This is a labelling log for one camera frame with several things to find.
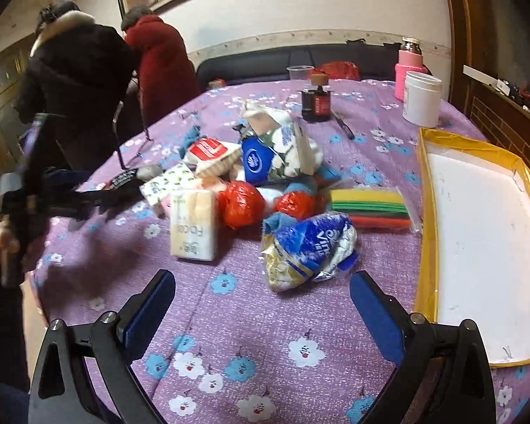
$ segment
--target silver bolt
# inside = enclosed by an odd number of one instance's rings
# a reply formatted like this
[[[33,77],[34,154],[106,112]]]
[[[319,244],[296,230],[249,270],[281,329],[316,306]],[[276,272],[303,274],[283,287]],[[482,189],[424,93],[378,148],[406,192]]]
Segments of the silver bolt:
[[[464,322],[464,325],[465,325],[465,328],[467,328],[468,330],[477,330],[477,324],[471,320],[471,319],[467,319],[465,322]]]
[[[422,325],[426,322],[426,317],[421,313],[412,313],[410,314],[410,320],[416,325]]]
[[[64,324],[65,324],[65,322],[63,322],[61,319],[55,319],[53,322],[51,322],[51,324],[49,325],[49,328],[51,328],[51,330],[53,330],[53,331],[57,331]]]
[[[102,323],[112,323],[116,320],[117,314],[114,311],[108,311],[107,313],[102,314],[100,320]]]

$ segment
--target clear plastic cup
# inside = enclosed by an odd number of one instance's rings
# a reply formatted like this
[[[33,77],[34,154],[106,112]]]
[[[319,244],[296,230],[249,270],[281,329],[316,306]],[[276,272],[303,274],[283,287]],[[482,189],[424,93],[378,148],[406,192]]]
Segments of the clear plastic cup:
[[[299,80],[308,80],[308,76],[314,70],[313,66],[309,65],[296,65],[296,66],[290,66],[287,68],[289,70],[289,75],[291,79],[299,79]]]

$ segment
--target thermos lid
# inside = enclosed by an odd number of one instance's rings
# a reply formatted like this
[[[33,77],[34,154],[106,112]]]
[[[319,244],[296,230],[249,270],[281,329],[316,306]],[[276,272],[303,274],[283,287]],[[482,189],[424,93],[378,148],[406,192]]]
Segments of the thermos lid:
[[[402,40],[406,43],[414,43],[415,45],[420,44],[420,40],[417,40],[416,38],[408,38],[407,36],[403,36]]]
[[[310,80],[314,86],[328,86],[329,78],[324,73],[313,73]]]

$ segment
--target red bottle label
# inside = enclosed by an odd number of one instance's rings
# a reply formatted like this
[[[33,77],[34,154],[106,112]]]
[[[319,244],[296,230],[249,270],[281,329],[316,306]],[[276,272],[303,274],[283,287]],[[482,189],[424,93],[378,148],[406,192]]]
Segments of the red bottle label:
[[[329,116],[330,114],[330,97],[329,96],[316,96],[314,98],[314,114],[321,116]]]
[[[227,151],[228,149],[224,145],[213,138],[201,138],[189,150],[190,153],[201,161],[217,159],[225,155]]]

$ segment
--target dark hair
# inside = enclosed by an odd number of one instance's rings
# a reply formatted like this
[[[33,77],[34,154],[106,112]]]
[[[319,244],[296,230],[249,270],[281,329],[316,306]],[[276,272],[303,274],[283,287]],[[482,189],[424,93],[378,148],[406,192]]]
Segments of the dark hair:
[[[43,8],[37,17],[35,36],[39,36],[48,24],[55,22],[55,20],[69,11],[80,11],[80,8],[71,0],[57,0],[47,8]]]
[[[122,18],[122,31],[127,31],[128,29],[131,29],[143,16],[148,16],[150,14],[155,13],[144,5],[139,5],[135,6],[134,8],[131,8]]]

